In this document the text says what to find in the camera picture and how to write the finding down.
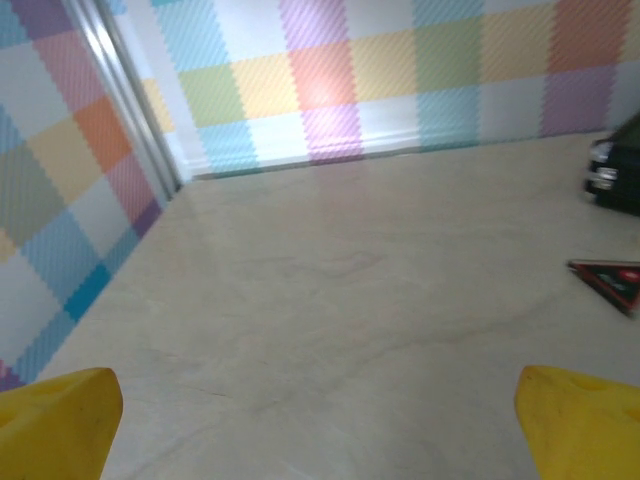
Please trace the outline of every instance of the wall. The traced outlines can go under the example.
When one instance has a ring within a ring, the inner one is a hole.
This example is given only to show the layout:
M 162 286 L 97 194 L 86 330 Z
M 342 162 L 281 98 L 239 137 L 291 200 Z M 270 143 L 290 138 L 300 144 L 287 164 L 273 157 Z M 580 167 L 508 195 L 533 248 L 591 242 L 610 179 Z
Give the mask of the wall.
M 640 109 L 640 0 L 115 2 L 195 173 L 601 130 Z
M 0 391 L 35 379 L 161 192 L 60 0 L 0 0 Z

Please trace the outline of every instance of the beige floor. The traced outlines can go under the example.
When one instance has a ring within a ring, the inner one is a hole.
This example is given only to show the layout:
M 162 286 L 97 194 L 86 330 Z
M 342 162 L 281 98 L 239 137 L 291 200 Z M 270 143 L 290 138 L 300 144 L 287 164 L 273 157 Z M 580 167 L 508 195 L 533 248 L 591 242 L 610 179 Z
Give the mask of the beige floor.
M 537 478 L 524 365 L 640 384 L 640 326 L 564 267 L 640 259 L 578 193 L 593 138 L 192 184 L 43 377 L 117 372 L 105 479 Z

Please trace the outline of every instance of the blue square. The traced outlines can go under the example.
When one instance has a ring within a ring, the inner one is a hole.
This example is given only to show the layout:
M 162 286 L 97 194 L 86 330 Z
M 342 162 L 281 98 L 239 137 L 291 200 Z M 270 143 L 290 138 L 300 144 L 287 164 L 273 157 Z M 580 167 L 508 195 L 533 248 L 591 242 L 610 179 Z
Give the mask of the blue square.
M 0 48 L 27 43 L 27 30 L 11 8 L 8 0 L 0 0 Z
M 109 271 L 104 265 L 98 265 L 74 292 L 64 309 L 76 323 L 89 310 L 93 301 L 98 298 L 110 280 Z
M 20 355 L 11 369 L 23 382 L 35 381 L 75 326 L 76 322 L 66 312 L 58 312 Z
M 107 0 L 107 4 L 113 15 L 122 15 L 127 11 L 124 0 Z
M 418 95 L 420 143 L 425 149 L 478 143 L 479 88 L 464 87 Z
M 89 239 L 67 210 L 36 233 L 21 251 L 63 304 L 99 263 Z
M 111 249 L 104 259 L 104 265 L 107 267 L 111 275 L 115 275 L 124 261 L 131 255 L 133 249 L 140 243 L 140 239 L 133 228 L 120 237 L 118 243 Z
M 21 143 L 20 132 L 13 125 L 11 117 L 5 111 L 4 106 L 0 104 L 0 155 L 16 148 Z
M 246 121 L 198 129 L 213 173 L 247 173 L 260 169 L 260 163 Z
M 483 14 L 484 0 L 413 0 L 413 26 L 456 22 Z
M 165 4 L 156 15 L 178 72 L 229 63 L 211 0 Z

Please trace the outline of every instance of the pink square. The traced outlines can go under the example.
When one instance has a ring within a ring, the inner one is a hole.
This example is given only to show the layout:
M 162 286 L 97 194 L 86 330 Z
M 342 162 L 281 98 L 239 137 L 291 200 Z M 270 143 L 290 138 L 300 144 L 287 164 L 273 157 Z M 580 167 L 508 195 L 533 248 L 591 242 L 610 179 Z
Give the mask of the pink square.
M 76 112 L 105 94 L 77 32 L 46 37 L 33 45 L 71 111 Z
M 360 117 L 356 105 L 318 108 L 302 113 L 312 164 L 359 159 Z
M 143 210 L 154 199 L 153 192 L 138 159 L 134 154 L 127 155 L 115 167 L 109 170 L 107 178 L 122 208 L 134 223 Z

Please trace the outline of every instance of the orange square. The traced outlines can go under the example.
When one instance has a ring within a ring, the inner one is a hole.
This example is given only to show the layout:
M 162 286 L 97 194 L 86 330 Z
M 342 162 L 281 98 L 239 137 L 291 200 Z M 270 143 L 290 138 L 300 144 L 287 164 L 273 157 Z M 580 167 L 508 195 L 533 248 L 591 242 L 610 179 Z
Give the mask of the orange square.
M 356 103 L 348 42 L 289 53 L 302 110 Z
M 413 30 L 352 40 L 351 52 L 359 102 L 416 93 Z
M 34 135 L 27 145 L 67 205 L 102 176 L 100 165 L 71 117 Z
M 78 110 L 73 118 L 78 122 L 103 172 L 111 170 L 131 153 L 129 139 L 107 97 Z
M 144 87 L 144 92 L 147 94 L 147 100 L 149 100 L 149 103 L 151 104 L 151 108 L 153 109 L 153 113 L 156 116 L 156 120 L 158 121 L 158 125 L 162 132 L 173 132 L 175 127 L 171 121 L 169 109 L 167 108 L 167 104 L 164 101 L 162 93 L 160 93 L 160 87 L 158 87 L 156 79 L 147 78 L 142 80 L 142 86 Z
M 618 63 L 630 15 L 631 0 L 559 0 L 549 72 Z
M 482 83 L 546 74 L 553 16 L 553 4 L 485 15 Z
M 247 118 L 270 117 L 299 110 L 286 53 L 231 65 Z

